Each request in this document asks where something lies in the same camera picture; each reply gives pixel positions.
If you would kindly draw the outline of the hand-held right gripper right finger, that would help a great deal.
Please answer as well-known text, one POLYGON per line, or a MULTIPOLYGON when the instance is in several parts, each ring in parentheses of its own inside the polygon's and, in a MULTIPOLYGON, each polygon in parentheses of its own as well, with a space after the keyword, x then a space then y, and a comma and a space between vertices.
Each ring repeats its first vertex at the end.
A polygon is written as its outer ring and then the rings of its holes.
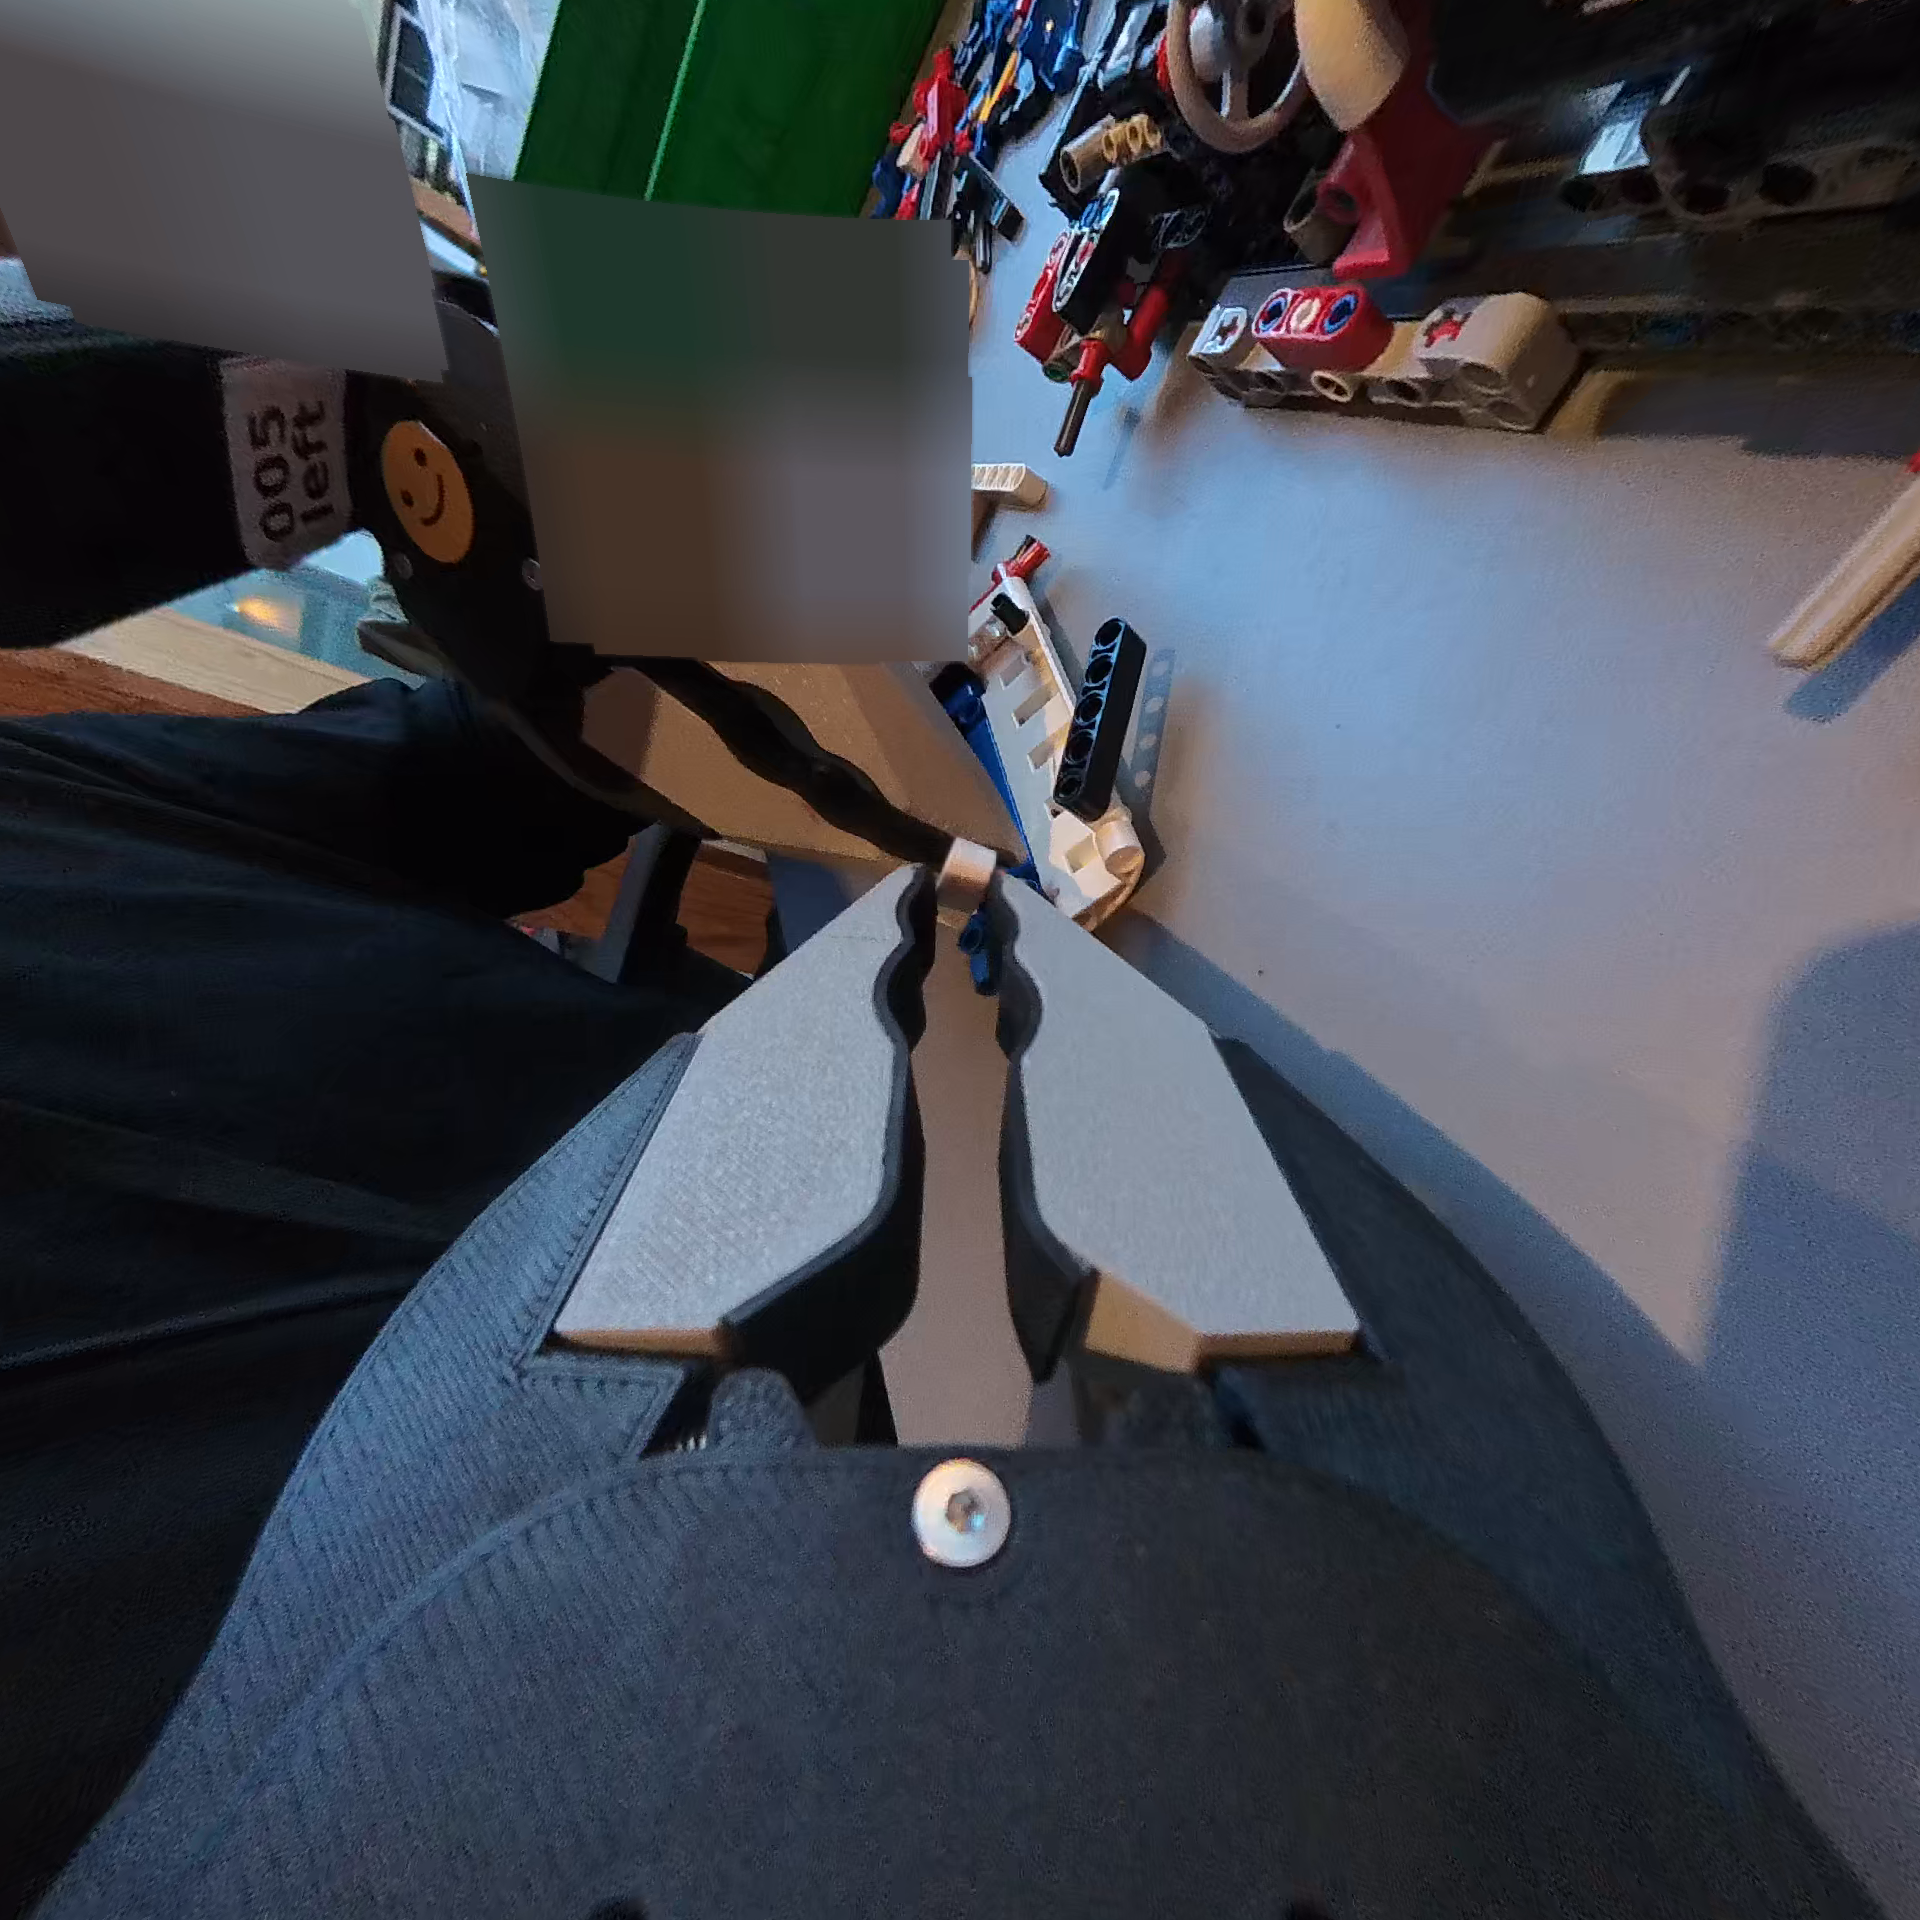
POLYGON ((991 925, 1030 1378, 1069 1355, 1199 1378, 1357 1351, 1360 1315, 1207 1022, 1017 880, 991 925))

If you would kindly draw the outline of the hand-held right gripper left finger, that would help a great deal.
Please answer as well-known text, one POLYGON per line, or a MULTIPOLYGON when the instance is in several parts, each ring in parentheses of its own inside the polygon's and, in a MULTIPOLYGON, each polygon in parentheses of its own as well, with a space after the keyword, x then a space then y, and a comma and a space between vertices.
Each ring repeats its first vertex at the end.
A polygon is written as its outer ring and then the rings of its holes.
POLYGON ((558 1310, 558 1346, 759 1367, 811 1402, 903 1328, 935 927, 935 878, 900 867, 709 1020, 558 1310))

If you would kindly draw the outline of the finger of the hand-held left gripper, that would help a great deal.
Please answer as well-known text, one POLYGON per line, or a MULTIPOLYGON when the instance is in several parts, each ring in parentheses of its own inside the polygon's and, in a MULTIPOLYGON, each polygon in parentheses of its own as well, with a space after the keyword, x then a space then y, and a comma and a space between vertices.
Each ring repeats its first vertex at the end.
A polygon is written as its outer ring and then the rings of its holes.
MULTIPOLYGON (((812 741, 866 773, 900 812, 1006 858, 1025 856, 1019 822, 915 661, 798 666, 720 661, 718 671, 778 703, 812 741)), ((801 796, 756 773, 727 776, 705 820, 728 841, 794 858, 883 858, 801 796)))
POLYGON ((585 741, 711 837, 801 858, 935 867, 935 825, 828 751, 770 691, 714 666, 618 666, 585 741))

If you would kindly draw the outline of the white and blue brick assembly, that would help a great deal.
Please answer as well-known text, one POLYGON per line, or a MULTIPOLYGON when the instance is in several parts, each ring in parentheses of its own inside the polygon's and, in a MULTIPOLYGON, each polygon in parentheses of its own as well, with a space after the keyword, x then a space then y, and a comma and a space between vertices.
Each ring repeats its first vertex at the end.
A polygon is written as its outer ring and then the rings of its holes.
MULTIPOLYGON (((1025 540, 974 602, 964 651, 953 661, 926 666, 925 680, 1019 822, 1022 856, 994 851, 1006 886, 1027 887, 1077 923, 1046 896, 1039 854, 1046 847, 1058 754, 1089 657, 1073 670, 1052 636, 1037 581, 1046 557, 1041 540, 1025 540)), ((1120 771, 1117 799, 1134 812, 1123 793, 1120 771)), ((1132 820, 1146 851, 1136 813, 1132 820)), ((972 865, 985 867, 992 849, 963 836, 956 840, 972 846, 972 865)))

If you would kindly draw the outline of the black holed brick beam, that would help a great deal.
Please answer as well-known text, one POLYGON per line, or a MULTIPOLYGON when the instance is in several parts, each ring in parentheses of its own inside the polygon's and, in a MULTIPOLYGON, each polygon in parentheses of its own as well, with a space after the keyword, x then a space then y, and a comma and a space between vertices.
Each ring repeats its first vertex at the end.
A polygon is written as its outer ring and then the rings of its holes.
POLYGON ((1087 655, 1052 788, 1052 803, 1083 824, 1096 824, 1117 799, 1144 666, 1141 631, 1126 618, 1106 619, 1087 655))

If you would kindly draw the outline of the person's dark clothing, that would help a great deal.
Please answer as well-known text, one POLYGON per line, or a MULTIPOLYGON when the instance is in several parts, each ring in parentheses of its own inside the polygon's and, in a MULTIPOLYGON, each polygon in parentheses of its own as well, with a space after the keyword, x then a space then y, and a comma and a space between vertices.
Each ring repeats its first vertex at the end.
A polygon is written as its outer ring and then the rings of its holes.
POLYGON ((518 922, 640 828, 468 688, 4 721, 4 1915, 129 1786, 397 1304, 741 991, 518 922))

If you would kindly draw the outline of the green board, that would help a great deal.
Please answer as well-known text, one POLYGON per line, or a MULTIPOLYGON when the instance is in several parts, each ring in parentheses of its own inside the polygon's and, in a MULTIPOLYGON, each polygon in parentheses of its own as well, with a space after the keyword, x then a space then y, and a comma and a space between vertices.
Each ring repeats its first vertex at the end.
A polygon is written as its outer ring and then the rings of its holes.
POLYGON ((512 178, 856 218, 941 2, 563 2, 512 178))

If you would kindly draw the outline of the pile of loose brick pieces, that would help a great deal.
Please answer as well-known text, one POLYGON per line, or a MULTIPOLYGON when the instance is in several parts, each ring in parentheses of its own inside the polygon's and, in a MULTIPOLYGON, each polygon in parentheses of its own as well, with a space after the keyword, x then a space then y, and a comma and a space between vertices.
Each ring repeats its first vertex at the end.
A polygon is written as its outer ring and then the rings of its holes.
POLYGON ((988 275, 997 246, 1027 218, 999 178, 1006 145, 1028 138, 1079 82, 1089 2, 977 2, 941 46, 872 169, 866 214, 947 221, 953 248, 988 275))

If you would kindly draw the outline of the multicoloured brick vehicle model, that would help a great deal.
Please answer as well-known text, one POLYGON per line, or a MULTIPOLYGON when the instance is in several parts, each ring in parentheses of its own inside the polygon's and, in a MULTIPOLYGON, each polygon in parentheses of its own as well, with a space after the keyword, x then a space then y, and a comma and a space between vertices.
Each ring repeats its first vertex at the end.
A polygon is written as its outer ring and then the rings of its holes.
POLYGON ((1531 433, 1584 371, 1917 360, 1919 6, 1087 3, 1014 332, 1247 407, 1531 433))

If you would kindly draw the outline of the pale wooden stick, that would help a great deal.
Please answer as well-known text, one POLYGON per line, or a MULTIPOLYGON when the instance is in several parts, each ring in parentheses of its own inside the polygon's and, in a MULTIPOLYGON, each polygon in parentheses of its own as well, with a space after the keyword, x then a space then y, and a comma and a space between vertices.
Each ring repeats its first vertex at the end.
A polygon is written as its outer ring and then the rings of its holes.
POLYGON ((1769 642, 1798 671, 1821 670, 1852 643, 1919 578, 1919 468, 1885 511, 1788 614, 1769 642))

